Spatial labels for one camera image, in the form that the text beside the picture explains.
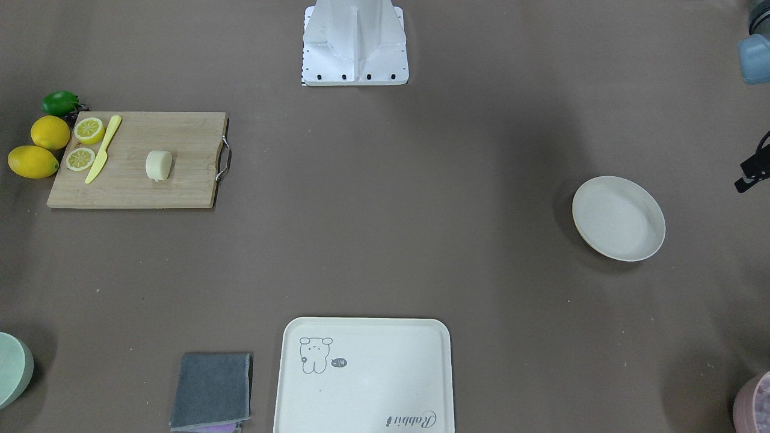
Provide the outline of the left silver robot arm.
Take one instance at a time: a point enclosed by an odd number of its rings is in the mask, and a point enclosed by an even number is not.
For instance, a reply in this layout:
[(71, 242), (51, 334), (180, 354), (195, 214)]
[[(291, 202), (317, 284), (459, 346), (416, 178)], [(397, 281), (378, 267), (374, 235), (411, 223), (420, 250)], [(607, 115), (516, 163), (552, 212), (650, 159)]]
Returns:
[[(769, 82), (769, 2), (751, 1), (748, 14), (748, 37), (738, 44), (739, 63), (745, 83)], [(740, 164), (742, 177), (734, 182), (743, 194), (755, 184), (769, 178), (769, 132), (763, 135), (753, 155)]]

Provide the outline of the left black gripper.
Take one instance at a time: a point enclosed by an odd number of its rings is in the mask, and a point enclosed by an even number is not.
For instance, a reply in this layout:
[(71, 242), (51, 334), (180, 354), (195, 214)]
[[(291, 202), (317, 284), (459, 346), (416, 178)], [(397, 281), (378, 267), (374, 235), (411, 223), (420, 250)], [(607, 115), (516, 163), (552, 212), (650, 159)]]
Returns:
[(741, 163), (742, 178), (734, 182), (735, 189), (743, 194), (751, 188), (751, 181), (767, 180), (769, 178), (768, 154), (755, 153)]

